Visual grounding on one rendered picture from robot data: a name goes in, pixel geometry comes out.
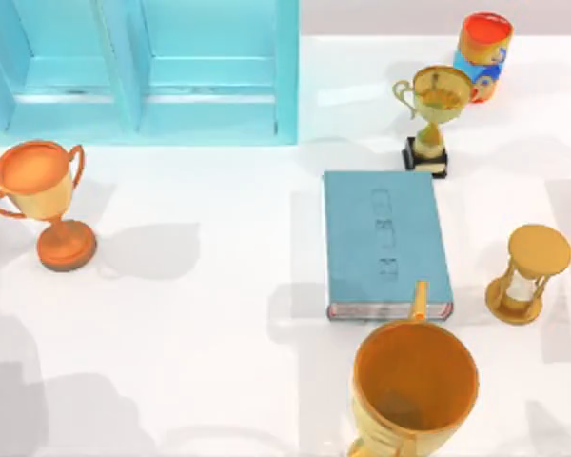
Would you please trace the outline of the wooden hourglass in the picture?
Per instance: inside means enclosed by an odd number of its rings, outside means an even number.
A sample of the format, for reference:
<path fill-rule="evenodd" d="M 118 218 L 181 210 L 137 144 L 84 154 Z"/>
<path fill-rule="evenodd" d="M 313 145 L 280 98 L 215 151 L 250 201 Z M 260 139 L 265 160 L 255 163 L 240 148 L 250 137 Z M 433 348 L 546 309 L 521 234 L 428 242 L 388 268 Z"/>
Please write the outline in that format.
<path fill-rule="evenodd" d="M 526 325 L 541 313 L 547 282 L 563 273 L 571 262 L 571 246 L 557 230 L 542 224 L 525 224 L 508 240 L 505 273 L 486 288 L 491 313 L 510 325 Z"/>

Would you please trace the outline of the light blue rack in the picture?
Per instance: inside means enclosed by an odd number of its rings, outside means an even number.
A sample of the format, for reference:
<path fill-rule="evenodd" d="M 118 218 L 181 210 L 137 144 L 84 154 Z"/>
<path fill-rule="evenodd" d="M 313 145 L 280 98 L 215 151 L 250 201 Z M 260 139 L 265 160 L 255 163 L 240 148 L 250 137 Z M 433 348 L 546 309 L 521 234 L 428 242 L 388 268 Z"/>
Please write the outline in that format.
<path fill-rule="evenodd" d="M 0 0 L 0 145 L 293 144 L 299 0 Z"/>

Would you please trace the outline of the orange trophy with round base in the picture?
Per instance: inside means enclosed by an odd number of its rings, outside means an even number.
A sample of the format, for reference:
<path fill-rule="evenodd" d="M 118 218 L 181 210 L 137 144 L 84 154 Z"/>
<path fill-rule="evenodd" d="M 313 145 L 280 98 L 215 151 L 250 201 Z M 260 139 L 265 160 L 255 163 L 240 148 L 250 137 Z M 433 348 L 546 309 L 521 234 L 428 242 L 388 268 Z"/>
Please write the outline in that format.
<path fill-rule="evenodd" d="M 64 218 L 85 164 L 82 146 L 67 150 L 41 140 L 15 145 L 0 157 L 0 214 L 49 224 L 36 250 L 40 262 L 51 271 L 81 268 L 97 248 L 89 225 Z"/>

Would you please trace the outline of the blue book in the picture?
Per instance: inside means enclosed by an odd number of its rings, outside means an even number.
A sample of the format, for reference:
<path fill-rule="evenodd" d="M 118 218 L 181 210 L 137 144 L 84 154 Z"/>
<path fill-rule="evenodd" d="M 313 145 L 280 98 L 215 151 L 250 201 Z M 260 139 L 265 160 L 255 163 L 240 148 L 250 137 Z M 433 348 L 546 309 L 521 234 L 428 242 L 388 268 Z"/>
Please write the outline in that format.
<path fill-rule="evenodd" d="M 331 170 L 323 175 L 323 197 L 328 318 L 404 319 L 419 281 L 429 285 L 428 319 L 451 315 L 430 173 Z"/>

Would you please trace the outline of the red and blue can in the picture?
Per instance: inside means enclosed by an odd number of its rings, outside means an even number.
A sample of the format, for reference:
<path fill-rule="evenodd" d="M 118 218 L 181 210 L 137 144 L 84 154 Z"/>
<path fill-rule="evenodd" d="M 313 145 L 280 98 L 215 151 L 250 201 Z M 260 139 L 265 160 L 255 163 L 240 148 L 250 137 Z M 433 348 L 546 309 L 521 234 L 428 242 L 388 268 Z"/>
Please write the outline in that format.
<path fill-rule="evenodd" d="M 513 30 L 507 19 L 494 12 L 475 12 L 463 20 L 453 67 L 472 81 L 471 103 L 483 103 L 492 97 Z"/>

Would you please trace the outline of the large gold trophy cup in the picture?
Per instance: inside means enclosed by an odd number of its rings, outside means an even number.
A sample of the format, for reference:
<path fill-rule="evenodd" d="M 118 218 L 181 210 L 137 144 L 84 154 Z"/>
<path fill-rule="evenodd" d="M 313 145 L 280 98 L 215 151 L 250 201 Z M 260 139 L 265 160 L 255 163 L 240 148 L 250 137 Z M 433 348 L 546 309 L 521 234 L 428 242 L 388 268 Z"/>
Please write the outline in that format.
<path fill-rule="evenodd" d="M 358 437 L 346 457 L 430 457 L 476 403 L 476 363 L 453 333 L 427 321 L 428 291 L 428 283 L 418 283 L 408 318 L 376 328 L 358 348 Z"/>

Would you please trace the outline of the gold trophy with black base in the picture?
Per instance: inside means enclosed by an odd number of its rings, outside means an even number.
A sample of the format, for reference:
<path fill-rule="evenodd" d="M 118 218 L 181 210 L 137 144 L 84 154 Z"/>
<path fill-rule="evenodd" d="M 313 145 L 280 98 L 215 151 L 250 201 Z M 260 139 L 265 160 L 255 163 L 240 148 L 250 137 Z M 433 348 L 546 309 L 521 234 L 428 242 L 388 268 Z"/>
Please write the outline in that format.
<path fill-rule="evenodd" d="M 402 151 L 406 170 L 427 171 L 435 179 L 447 176 L 448 154 L 440 125 L 460 116 L 473 89 L 464 72 L 447 65 L 425 67 L 411 81 L 393 84 L 393 95 L 408 107 L 410 117 L 426 122 L 416 135 L 406 138 Z"/>

